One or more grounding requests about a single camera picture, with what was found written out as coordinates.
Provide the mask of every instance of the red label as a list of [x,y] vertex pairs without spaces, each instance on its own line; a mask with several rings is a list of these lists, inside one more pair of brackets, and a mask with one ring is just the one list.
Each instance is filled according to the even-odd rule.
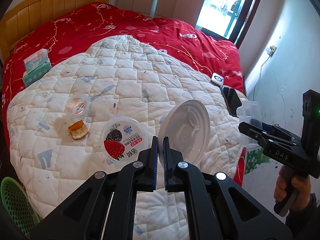
[[133,147],[141,141],[142,141],[142,138],[140,137],[140,138],[136,139],[134,142],[132,142],[130,145],[131,145],[131,147]]

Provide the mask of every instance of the hand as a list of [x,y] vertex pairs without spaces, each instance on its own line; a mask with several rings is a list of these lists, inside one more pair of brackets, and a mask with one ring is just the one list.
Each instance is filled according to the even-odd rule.
[[[274,198],[276,201],[281,202],[286,196],[287,193],[285,191],[287,187],[287,183],[283,177],[284,174],[284,166],[281,167],[279,171],[279,177],[276,183],[276,189]],[[294,186],[297,190],[299,190],[300,194],[296,201],[291,206],[291,210],[293,211],[301,211],[305,209],[310,202],[310,193],[311,193],[311,182],[310,177],[307,178],[301,176],[294,176],[292,178],[292,186]]]

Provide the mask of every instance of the red bedspread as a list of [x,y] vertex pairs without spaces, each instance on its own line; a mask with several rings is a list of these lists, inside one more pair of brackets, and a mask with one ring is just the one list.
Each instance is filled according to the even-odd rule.
[[24,38],[6,60],[2,114],[7,145],[7,108],[13,97],[25,87],[23,60],[41,48],[49,52],[52,66],[85,52],[93,43],[110,36],[128,34],[185,62],[195,70],[225,78],[224,84],[242,92],[243,78],[239,54],[229,41],[205,36],[191,25],[173,19],[150,18],[102,3],[87,4],[47,22]]

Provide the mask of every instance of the electrical cord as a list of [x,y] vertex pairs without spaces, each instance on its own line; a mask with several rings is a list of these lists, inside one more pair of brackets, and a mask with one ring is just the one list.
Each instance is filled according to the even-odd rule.
[[261,65],[261,68],[260,68],[260,76],[259,76],[259,79],[258,79],[256,85],[254,86],[254,89],[253,89],[253,101],[254,101],[254,92],[255,92],[255,90],[256,90],[256,86],[258,85],[258,83],[259,83],[259,81],[260,81],[260,78],[261,78],[262,67],[264,66],[265,63],[267,63],[267,61],[270,59],[270,57],[271,57],[271,56],[269,56],[269,57],[267,58],[267,60]]

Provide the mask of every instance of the strawberry image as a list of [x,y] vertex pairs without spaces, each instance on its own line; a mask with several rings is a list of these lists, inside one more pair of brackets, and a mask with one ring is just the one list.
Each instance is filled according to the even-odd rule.
[[124,145],[121,142],[105,140],[103,144],[112,158],[119,161],[119,158],[124,157]]

